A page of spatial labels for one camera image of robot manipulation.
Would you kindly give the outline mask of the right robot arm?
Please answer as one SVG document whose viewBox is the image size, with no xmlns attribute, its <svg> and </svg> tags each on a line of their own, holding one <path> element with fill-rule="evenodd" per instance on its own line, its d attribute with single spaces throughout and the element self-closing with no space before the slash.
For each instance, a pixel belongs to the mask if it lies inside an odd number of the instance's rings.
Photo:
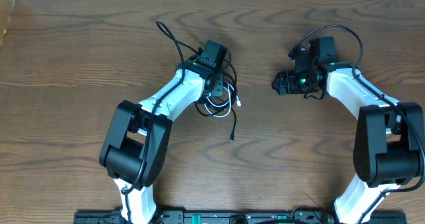
<svg viewBox="0 0 425 224">
<path fill-rule="evenodd" d="M 400 102 L 373 86 L 352 62 L 341 61 L 333 37 L 296 45 L 294 69 L 278 72 L 272 89 L 279 95 L 319 92 L 344 105 L 357 120 L 355 176 L 333 202 L 337 223 L 369 223 L 391 193 L 410 192 L 424 183 L 424 115 L 415 102 Z"/>
</svg>

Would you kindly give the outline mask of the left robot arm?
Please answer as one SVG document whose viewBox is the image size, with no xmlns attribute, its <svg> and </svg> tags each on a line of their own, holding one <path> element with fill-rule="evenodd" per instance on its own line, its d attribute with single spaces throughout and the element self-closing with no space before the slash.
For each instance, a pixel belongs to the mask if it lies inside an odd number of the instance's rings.
<svg viewBox="0 0 425 224">
<path fill-rule="evenodd" d="M 150 223 L 157 211 L 153 182 L 165 161 L 173 122 L 211 92 L 228 49 L 212 40 L 201 54 L 184 60 L 174 77 L 154 95 L 118 104 L 99 163 L 120 191 L 122 223 Z"/>
</svg>

